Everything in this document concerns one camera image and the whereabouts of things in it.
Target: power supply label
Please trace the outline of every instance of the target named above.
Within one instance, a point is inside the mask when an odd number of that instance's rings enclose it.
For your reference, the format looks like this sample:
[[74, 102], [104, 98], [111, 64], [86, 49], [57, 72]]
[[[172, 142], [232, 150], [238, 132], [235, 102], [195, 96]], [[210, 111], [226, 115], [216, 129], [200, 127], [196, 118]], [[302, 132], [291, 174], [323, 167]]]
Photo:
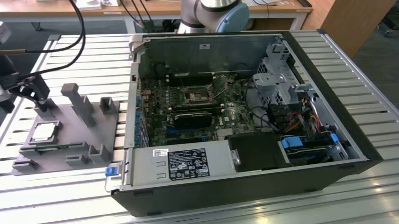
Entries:
[[210, 176], [207, 152], [204, 148], [168, 152], [170, 179], [172, 181]]

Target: robot end effector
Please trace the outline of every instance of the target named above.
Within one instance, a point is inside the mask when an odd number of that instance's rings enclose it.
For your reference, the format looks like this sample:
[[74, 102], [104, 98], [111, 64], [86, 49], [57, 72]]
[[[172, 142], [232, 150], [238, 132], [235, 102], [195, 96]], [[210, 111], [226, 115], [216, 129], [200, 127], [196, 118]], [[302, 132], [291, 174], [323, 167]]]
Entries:
[[184, 0], [179, 33], [239, 32], [250, 19], [242, 0]]
[[[3, 44], [11, 36], [11, 30], [7, 25], [0, 22], [0, 44]], [[0, 108], [5, 113], [11, 113], [15, 105], [11, 95], [24, 97], [33, 101], [36, 107], [45, 112], [48, 109], [47, 98], [49, 88], [40, 75], [24, 78], [16, 71], [11, 59], [0, 54]]]

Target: processor chip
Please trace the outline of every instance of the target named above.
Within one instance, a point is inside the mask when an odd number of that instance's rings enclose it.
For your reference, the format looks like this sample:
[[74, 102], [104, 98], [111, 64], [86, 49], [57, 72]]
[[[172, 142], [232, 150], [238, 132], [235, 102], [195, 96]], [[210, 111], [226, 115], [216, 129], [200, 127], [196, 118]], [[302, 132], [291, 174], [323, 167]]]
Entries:
[[186, 103], [190, 105], [210, 104], [211, 103], [211, 91], [206, 86], [191, 87], [183, 90]]

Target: workbench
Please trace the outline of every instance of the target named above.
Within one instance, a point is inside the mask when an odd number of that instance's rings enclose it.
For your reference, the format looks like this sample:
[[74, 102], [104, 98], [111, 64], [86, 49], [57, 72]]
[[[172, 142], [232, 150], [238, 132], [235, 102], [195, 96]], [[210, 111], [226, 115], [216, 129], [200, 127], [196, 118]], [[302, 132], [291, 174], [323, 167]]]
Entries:
[[[136, 2], [143, 19], [147, 20], [144, 8], [139, 0]], [[154, 20], [180, 19], [180, 0], [144, 1], [150, 16]], [[287, 4], [254, 6], [250, 8], [250, 18], [294, 18], [291, 30], [299, 30], [311, 7], [303, 7], [298, 0], [286, 0]], [[130, 0], [124, 4], [139, 19], [134, 4]], [[124, 21], [127, 33], [136, 33], [135, 23], [123, 6], [103, 6], [100, 10], [82, 11], [86, 21]], [[3, 22], [63, 22], [78, 21], [78, 16], [68, 0], [52, 0], [36, 2], [36, 0], [1, 0], [0, 21]]]
[[[379, 165], [359, 175], [340, 179], [322, 191], [135, 218], [104, 190], [104, 168], [9, 175], [36, 116], [31, 101], [17, 98], [16, 109], [0, 127], [0, 220], [4, 223], [27, 224], [191, 224], [207, 221], [230, 224], [398, 223], [399, 112], [328, 35], [315, 31], [295, 31], [292, 35], [384, 158]], [[78, 35], [61, 36], [59, 41], [48, 41], [44, 49], [64, 47], [76, 38]], [[106, 96], [122, 102], [114, 162], [124, 157], [132, 64], [128, 41], [128, 34], [88, 35], [86, 50], [78, 62], [70, 68], [43, 75], [51, 89], [49, 97], [56, 104], [68, 103], [60, 93], [64, 83], [78, 83], [79, 93], [87, 95], [91, 102], [98, 102]], [[70, 62], [79, 48], [78, 45], [71, 50], [41, 54], [33, 71]]]

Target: motherboard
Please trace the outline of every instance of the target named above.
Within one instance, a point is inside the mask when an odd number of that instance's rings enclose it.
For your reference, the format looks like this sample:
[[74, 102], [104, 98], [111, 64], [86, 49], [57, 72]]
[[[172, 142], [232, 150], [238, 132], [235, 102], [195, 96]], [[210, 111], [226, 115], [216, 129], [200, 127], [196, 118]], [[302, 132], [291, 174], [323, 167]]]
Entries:
[[150, 146], [224, 140], [255, 131], [244, 102], [247, 79], [236, 74], [182, 73], [142, 80]]

